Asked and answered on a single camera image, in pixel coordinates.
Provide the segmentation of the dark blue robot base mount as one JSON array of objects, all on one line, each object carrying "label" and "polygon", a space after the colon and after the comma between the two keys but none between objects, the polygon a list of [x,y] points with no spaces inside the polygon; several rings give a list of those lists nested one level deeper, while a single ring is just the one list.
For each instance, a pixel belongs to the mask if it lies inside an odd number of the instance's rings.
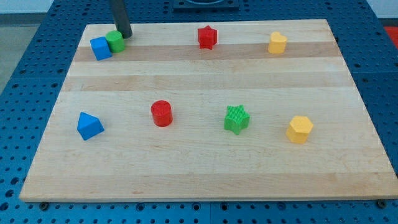
[{"label": "dark blue robot base mount", "polygon": [[171,6],[173,12],[214,9],[238,10],[239,0],[173,0]]}]

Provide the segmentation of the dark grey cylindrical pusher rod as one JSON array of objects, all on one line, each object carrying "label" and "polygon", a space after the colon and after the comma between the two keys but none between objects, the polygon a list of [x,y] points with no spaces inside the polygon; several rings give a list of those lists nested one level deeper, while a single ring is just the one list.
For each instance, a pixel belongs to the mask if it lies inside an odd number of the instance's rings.
[{"label": "dark grey cylindrical pusher rod", "polygon": [[132,37],[132,29],[127,14],[124,0],[109,0],[116,30],[122,34],[123,39]]}]

